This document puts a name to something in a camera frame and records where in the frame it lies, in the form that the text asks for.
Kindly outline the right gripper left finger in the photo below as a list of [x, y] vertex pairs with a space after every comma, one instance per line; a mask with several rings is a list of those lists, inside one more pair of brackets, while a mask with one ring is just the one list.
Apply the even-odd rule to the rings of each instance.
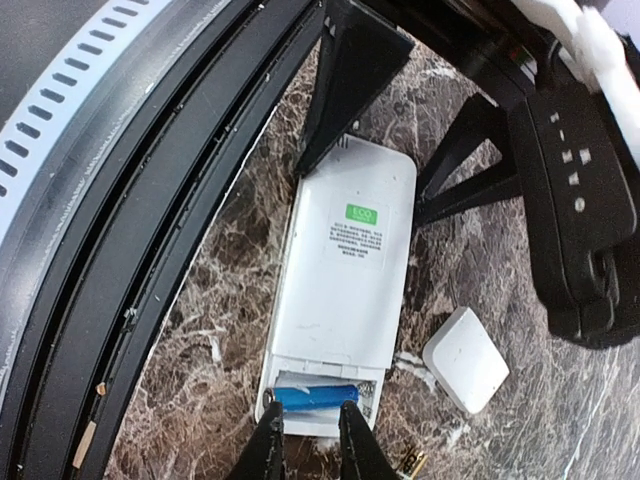
[[233, 479], [279, 480], [285, 478], [282, 404], [273, 401], [232, 469]]

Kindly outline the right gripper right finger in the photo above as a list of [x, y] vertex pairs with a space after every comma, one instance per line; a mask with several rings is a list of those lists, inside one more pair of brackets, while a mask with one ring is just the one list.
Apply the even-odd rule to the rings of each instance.
[[398, 479], [355, 402], [342, 404], [339, 431], [342, 480]]

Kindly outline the white remote control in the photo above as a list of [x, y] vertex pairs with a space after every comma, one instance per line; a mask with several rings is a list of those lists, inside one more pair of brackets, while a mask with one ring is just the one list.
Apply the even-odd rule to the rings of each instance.
[[[346, 135], [297, 188], [255, 411], [280, 387], [355, 385], [378, 413], [397, 337], [417, 170], [407, 155]], [[340, 408], [285, 412], [288, 435], [333, 438]]]

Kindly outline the gold battery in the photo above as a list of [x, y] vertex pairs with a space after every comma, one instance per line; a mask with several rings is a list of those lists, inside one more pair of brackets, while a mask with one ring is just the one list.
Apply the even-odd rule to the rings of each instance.
[[396, 475], [399, 479], [414, 480], [426, 464], [426, 461], [426, 453], [422, 450], [413, 448], [402, 458], [396, 468]]

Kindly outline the blue battery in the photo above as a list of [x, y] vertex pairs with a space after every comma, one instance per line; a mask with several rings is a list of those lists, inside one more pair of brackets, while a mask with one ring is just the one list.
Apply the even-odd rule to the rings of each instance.
[[359, 390], [355, 385], [280, 387], [274, 388], [272, 394], [285, 412], [327, 410], [339, 408], [347, 401], [357, 403], [359, 400]]

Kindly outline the white battery cover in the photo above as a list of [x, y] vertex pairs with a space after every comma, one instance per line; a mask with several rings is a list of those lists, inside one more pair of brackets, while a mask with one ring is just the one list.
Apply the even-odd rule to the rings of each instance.
[[436, 381], [464, 412], [480, 413], [510, 370], [478, 316], [457, 308], [424, 346], [423, 361]]

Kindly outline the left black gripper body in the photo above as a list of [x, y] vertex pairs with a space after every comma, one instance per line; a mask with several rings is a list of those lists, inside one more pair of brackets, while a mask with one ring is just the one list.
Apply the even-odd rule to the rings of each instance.
[[386, 1], [365, 5], [401, 27], [511, 108], [535, 91], [550, 36], [510, 1]]

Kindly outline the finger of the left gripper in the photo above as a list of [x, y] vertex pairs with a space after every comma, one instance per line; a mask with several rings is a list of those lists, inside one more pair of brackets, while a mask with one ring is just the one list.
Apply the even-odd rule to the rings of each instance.
[[294, 167], [310, 174], [410, 59], [415, 43], [370, 9], [328, 9]]
[[[501, 159], [461, 183], [441, 187], [485, 141]], [[468, 98], [416, 183], [414, 226], [426, 226], [472, 208], [521, 195], [521, 186], [507, 122], [507, 112], [476, 93]]]

